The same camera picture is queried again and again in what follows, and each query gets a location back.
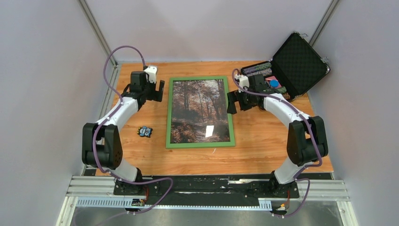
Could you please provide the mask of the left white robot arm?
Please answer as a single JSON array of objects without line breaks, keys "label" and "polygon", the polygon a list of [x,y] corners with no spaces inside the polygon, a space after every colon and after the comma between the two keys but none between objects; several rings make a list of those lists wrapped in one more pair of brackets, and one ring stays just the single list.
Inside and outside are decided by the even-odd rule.
[{"label": "left white robot arm", "polygon": [[123,158],[120,131],[146,101],[162,101],[164,81],[157,82],[157,67],[134,71],[117,104],[95,123],[82,130],[82,162],[126,183],[132,194],[140,194],[144,181],[139,168]]}]

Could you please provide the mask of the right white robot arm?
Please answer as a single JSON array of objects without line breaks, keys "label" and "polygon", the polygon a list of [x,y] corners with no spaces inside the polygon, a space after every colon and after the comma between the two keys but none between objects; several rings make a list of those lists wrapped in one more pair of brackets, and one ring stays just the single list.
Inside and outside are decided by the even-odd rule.
[{"label": "right white robot arm", "polygon": [[287,184],[294,182],[305,169],[322,165],[322,158],[328,154],[324,121],[294,107],[279,89],[268,87],[260,74],[247,77],[232,73],[231,77],[238,89],[227,94],[227,113],[237,113],[236,102],[242,111],[258,106],[273,114],[288,129],[287,158],[274,171],[274,180],[268,184],[272,195],[282,196]]}]

